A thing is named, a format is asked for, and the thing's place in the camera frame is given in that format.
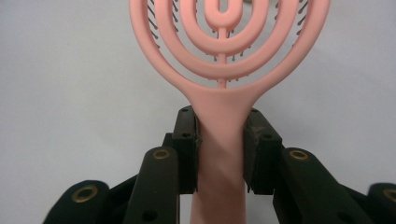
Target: hairbrush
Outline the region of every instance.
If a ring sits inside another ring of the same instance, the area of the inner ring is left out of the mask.
[[[250,19],[239,32],[235,29],[246,5],[243,0],[230,0],[224,10],[222,2],[130,0],[134,35],[141,49],[161,76],[187,97],[198,119],[203,142],[198,149],[198,191],[192,196],[192,224],[246,223],[243,128],[248,113],[311,50],[330,6],[330,0],[279,0],[272,31],[256,46],[270,1],[253,0]],[[205,14],[205,27],[213,32],[204,28],[197,13]],[[247,84],[229,86],[229,82],[247,77],[270,62],[294,25],[301,27],[297,38],[272,70]],[[248,56],[235,59],[247,49],[252,51]],[[175,63],[187,72],[180,71]],[[213,80],[216,85],[198,83],[187,73]]]

